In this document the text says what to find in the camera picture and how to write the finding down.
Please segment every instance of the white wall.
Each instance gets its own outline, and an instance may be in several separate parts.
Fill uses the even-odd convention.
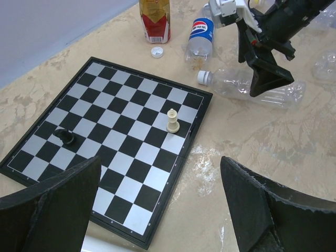
[[[138,0],[0,0],[0,88]]]

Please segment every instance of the white bottle cap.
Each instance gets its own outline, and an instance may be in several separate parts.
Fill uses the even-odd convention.
[[[163,56],[163,48],[162,47],[154,47],[151,51],[153,58],[159,59]]]
[[[209,71],[199,71],[197,75],[197,82],[201,85],[206,85],[206,80],[208,79]]]

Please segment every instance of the red and gold bottle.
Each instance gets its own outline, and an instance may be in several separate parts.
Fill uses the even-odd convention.
[[[167,43],[170,39],[169,0],[139,0],[145,36],[150,43]]]

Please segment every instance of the pepsi label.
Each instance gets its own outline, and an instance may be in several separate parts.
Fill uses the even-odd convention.
[[[212,42],[214,38],[214,23],[207,18],[198,18],[194,21],[193,28],[191,29],[190,37],[203,37],[210,42]]]

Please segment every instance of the table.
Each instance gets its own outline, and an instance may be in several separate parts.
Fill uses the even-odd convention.
[[[172,38],[162,46],[161,59],[151,57],[153,45],[144,39],[135,5],[0,90],[0,158],[91,56],[208,90],[187,69],[182,49],[204,4],[171,0]],[[237,38],[234,25],[217,31],[211,70],[246,68],[237,62]],[[223,155],[295,190],[336,201],[336,86],[314,80],[311,73],[314,59],[333,48],[335,39],[336,30],[306,28],[292,40],[296,59],[286,62],[276,54],[280,65],[307,83],[298,110],[214,95],[149,251],[238,251],[219,172]],[[0,196],[23,188],[0,174]],[[91,222],[87,234],[141,251]]]

